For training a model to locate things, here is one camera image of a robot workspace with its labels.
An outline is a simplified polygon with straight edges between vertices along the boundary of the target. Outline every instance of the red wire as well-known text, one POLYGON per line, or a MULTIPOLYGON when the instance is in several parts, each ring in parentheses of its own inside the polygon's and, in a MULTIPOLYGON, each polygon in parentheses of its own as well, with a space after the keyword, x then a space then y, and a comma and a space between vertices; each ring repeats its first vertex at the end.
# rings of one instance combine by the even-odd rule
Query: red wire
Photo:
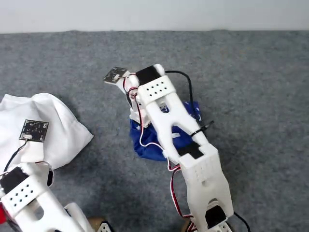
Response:
MULTIPOLYGON (((140 107, 139 107, 139 104, 136 102, 136 106, 137 106, 137 110, 139 112, 139 118, 140 118, 140 126, 141 128, 143 129, 143 124, 142 124, 142 120, 141 120, 141 113, 140 113, 140 107)), ((173 171, 172 173, 172 177, 170 179, 170 192, 171 192, 171 195, 172 195, 172 199, 173 199, 173 202, 174 202, 174 205, 176 207, 176 210, 178 212, 178 214, 183 217, 183 218, 193 218, 192 215, 183 215, 182 212, 181 212, 181 209, 179 207, 179 204, 178 204, 178 201, 177 201, 177 198, 176 198, 176 195, 175 195, 175 192, 174 192, 174 175, 176 172, 178 172, 181 168, 180 168, 180 165, 176 165, 175 167, 171 167, 170 166, 170 162, 168 160, 168 170, 169 171, 173 171)))
POLYGON ((172 174, 172 177, 170 179, 170 192, 171 192, 171 195, 172 195, 172 199, 174 201, 174 204, 175 204, 175 207, 176 207, 176 210, 178 212, 178 214, 183 217, 183 218, 193 218, 192 215, 183 215, 181 210, 180 210, 180 207, 179 207, 179 204, 178 204, 178 201, 177 201, 177 198, 176 198, 176 195, 175 195, 175 192, 174 192, 174 175, 176 172, 178 172, 180 170, 180 167, 176 168, 174 171, 173 171, 173 174, 172 174))

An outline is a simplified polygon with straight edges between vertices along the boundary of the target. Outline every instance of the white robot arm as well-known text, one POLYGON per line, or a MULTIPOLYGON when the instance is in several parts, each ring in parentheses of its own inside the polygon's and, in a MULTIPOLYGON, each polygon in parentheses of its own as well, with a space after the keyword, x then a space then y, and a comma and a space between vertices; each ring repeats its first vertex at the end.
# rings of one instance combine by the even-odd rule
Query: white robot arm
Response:
POLYGON ((21 163, 4 172, 0 198, 9 220, 22 232, 94 232, 76 203, 63 207, 53 195, 53 177, 46 162, 21 163), (39 208, 43 215, 36 214, 39 208))
POLYGON ((126 94, 131 106, 130 118, 141 124, 141 137, 143 128, 153 124, 163 155, 168 162, 177 165, 170 171, 181 170, 191 211, 186 216, 192 222, 188 231, 231 231, 226 220, 234 211, 218 150, 208 142, 196 120, 186 111, 163 67, 156 64, 136 73, 113 68, 105 82, 117 85, 126 94), (167 107, 169 112, 162 112, 162 107, 167 107), (191 135, 194 141, 182 154, 173 144, 172 126, 191 135))

